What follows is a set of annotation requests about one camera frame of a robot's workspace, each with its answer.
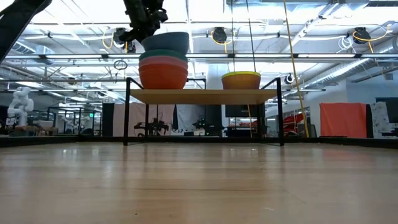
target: metal frame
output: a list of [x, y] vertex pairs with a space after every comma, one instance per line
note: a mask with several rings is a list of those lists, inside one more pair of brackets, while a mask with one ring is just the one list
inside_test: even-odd
[[[49, 121], [50, 120], [50, 110], [58, 110], [58, 111], [64, 111], [65, 112], [65, 117], [66, 117], [66, 115], [67, 115], [67, 112], [73, 112], [73, 124], [75, 123], [75, 121], [76, 121], [76, 114], [77, 113], [79, 113], [79, 123], [78, 123], [78, 126], [79, 126], [79, 128], [80, 128], [80, 124], [81, 124], [81, 116], [82, 116], [82, 114], [83, 113], [93, 113], [94, 114], [94, 116], [93, 116], [93, 134], [94, 134], [94, 125], [95, 125], [95, 114], [96, 113], [99, 113], [101, 116], [100, 116], [100, 124], [99, 124], [99, 133], [100, 133], [100, 135], [102, 135], [102, 112], [101, 111], [98, 111], [98, 110], [84, 110], [83, 108], [79, 108], [79, 112], [77, 112], [77, 111], [70, 111], [70, 110], [68, 110], [68, 109], [76, 109], [76, 108], [74, 108], [74, 107], [58, 107], [58, 106], [50, 106], [49, 108], [47, 108], [47, 121]], [[53, 126], [55, 126], [56, 125], [56, 117], [57, 117], [57, 115], [54, 113], [54, 122], [53, 122]], [[66, 123], [64, 123], [63, 124], [63, 133], [65, 133], [65, 128], [66, 128]]]
[[[189, 81], [203, 81], [205, 82], [205, 88], [206, 88], [206, 79], [201, 78], [201, 79], [194, 79], [194, 78], [189, 78], [187, 79], [187, 82]], [[132, 78], [127, 78], [126, 79], [126, 99], [124, 102], [124, 134], [123, 134], [123, 145], [124, 146], [128, 146], [128, 142], [130, 139], [134, 139], [141, 141], [142, 138], [130, 138], [129, 137], [129, 114], [130, 114], [130, 89], [131, 89], [131, 82], [133, 82], [134, 84], [136, 84], [139, 88], [141, 88], [142, 90], [144, 89], [144, 87], [142, 87], [138, 82], [136, 82], [134, 79]], [[284, 141], [284, 127], [283, 127], [283, 109], [282, 109], [282, 80], [281, 78], [275, 78], [273, 79], [271, 82], [269, 82], [268, 84], [266, 84], [264, 87], [262, 87], [261, 89], [264, 90], [265, 88], [267, 88], [269, 85], [273, 84], [274, 82], [276, 82], [277, 85], [277, 99], [278, 99], [278, 114], [280, 116], [278, 119], [279, 122], [279, 137], [278, 137], [278, 142], [280, 146], [284, 146], [285, 145], [285, 141]], [[233, 139], [233, 138], [200, 138], [201, 141], [206, 139], [206, 141], [208, 140], [208, 142], [236, 142], [236, 141], [241, 141], [241, 142], [267, 142], [264, 141], [265, 139], [263, 138], [263, 134], [262, 134], [262, 126], [264, 125], [264, 120], [265, 117], [262, 116], [263, 113], [261, 113], [261, 110], [265, 110], [265, 105], [260, 104], [256, 106], [256, 110], [257, 110], [257, 133], [258, 133], [258, 138], [254, 139], [254, 138], [238, 138], [237, 139]], [[145, 111], [145, 135], [144, 135], [144, 142], [168, 142], [168, 141], [188, 141], [188, 142], [192, 142], [190, 139], [191, 138], [181, 138], [181, 137], [154, 137], [154, 138], [149, 138], [148, 137], [148, 117], [149, 117], [149, 105], [146, 104], [146, 111]]]

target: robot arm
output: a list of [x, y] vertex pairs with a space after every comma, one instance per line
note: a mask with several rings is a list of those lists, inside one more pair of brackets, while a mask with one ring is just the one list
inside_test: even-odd
[[132, 30], [119, 36], [124, 42], [137, 40], [141, 43], [145, 38], [154, 35], [160, 23], [169, 19], [163, 9], [164, 0], [123, 0], [126, 14], [130, 17]]

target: red partition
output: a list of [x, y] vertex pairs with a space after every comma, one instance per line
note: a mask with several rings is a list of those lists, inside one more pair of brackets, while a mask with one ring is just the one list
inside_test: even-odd
[[366, 105], [321, 103], [321, 136], [366, 138]]

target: yellow cable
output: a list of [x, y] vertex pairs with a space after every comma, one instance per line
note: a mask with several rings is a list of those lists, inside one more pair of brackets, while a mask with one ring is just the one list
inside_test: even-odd
[[385, 33], [383, 36], [378, 37], [378, 38], [376, 38], [376, 39], [362, 39], [362, 38], [356, 37], [356, 36], [355, 36], [355, 34], [357, 33], [356, 31], [353, 32], [353, 37], [355, 37], [355, 39], [362, 40], [362, 41], [375, 41], [375, 40], [380, 40], [381, 38], [384, 38], [384, 37], [388, 34], [388, 30], [389, 30], [389, 29], [390, 29], [390, 26], [387, 26], [386, 33]]
[[294, 64], [292, 38], [290, 37], [290, 27], [289, 27], [289, 21], [288, 21], [288, 19], [287, 19], [286, 0], [284, 0], [284, 7], [285, 7], [285, 15], [286, 15], [287, 35], [288, 35], [288, 37], [289, 37], [289, 45], [290, 45], [290, 56], [292, 57], [292, 64], [293, 64], [294, 79], [295, 79], [295, 81], [296, 81], [296, 87], [297, 87], [298, 97], [300, 97], [301, 112], [302, 112], [303, 117], [304, 117], [305, 135], [306, 135], [307, 138], [309, 138], [310, 135], [308, 134], [307, 118], [306, 118], [306, 115], [305, 115], [305, 112], [304, 112], [304, 103], [303, 103], [303, 99], [302, 99], [302, 97], [301, 97], [300, 84], [299, 84], [299, 80], [298, 80], [298, 78], [297, 78], [297, 73], [296, 73], [296, 66], [295, 66], [295, 64]]
[[372, 48], [372, 44], [370, 43], [370, 41], [368, 42], [368, 44], [369, 44], [369, 48], [371, 49], [371, 52], [373, 54], [373, 48]]
[[253, 138], [253, 134], [251, 132], [251, 115], [250, 115], [250, 106], [248, 105], [248, 111], [249, 111], [249, 119], [250, 119], [250, 138]]
[[111, 46], [107, 46], [107, 45], [105, 44], [105, 32], [104, 32], [104, 35], [102, 36], [102, 44], [104, 45], [105, 48], [107, 48], [107, 49], [111, 49], [111, 48], [112, 48], [112, 46], [113, 46], [113, 37], [114, 37], [114, 32], [112, 33], [112, 42], [111, 42]]
[[229, 41], [228, 43], [220, 44], [219, 42], [217, 42], [217, 41], [213, 38], [213, 33], [214, 33], [214, 31], [211, 31], [211, 32], [210, 32], [210, 37], [211, 37], [211, 39], [214, 41], [214, 43], [216, 43], [216, 44], [218, 44], [218, 45], [224, 45], [225, 53], [227, 53], [226, 46], [227, 46], [228, 44], [232, 43], [232, 40]]

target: shelf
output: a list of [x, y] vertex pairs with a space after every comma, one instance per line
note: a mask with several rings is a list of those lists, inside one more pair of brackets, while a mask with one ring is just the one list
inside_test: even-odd
[[258, 105], [275, 97], [276, 90], [131, 90], [148, 105]]

